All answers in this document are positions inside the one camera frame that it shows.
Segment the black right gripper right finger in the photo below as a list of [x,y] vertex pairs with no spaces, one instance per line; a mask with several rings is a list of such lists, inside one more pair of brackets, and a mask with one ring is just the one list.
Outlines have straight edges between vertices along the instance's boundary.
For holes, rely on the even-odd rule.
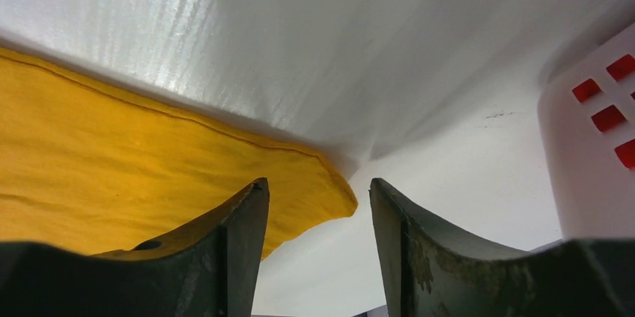
[[536,253],[481,238],[381,178],[372,222],[390,316],[632,316],[634,241],[582,239]]

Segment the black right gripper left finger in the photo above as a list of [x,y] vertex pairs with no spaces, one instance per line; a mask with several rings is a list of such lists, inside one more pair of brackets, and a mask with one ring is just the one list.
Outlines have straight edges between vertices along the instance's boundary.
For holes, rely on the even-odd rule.
[[258,178],[131,250],[1,244],[3,316],[250,316],[270,194]]

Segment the orange t shirt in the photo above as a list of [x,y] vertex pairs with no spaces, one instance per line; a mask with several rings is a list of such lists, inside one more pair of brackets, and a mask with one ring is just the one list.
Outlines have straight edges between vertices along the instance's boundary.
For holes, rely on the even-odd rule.
[[1,51],[1,239],[133,247],[266,178],[263,248],[358,202],[319,151],[239,130],[48,61]]

